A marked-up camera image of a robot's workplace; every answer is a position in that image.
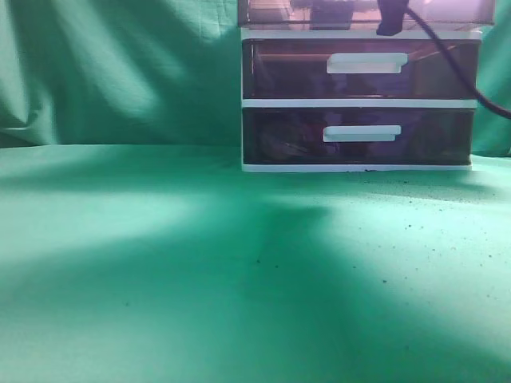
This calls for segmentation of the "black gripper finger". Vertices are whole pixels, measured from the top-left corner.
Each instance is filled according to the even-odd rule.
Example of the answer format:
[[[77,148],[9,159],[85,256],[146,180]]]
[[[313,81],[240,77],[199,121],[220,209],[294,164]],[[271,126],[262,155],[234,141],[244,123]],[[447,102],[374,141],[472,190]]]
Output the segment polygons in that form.
[[[381,21],[376,29],[378,36],[394,36],[402,32],[402,24],[409,0],[378,0]]]

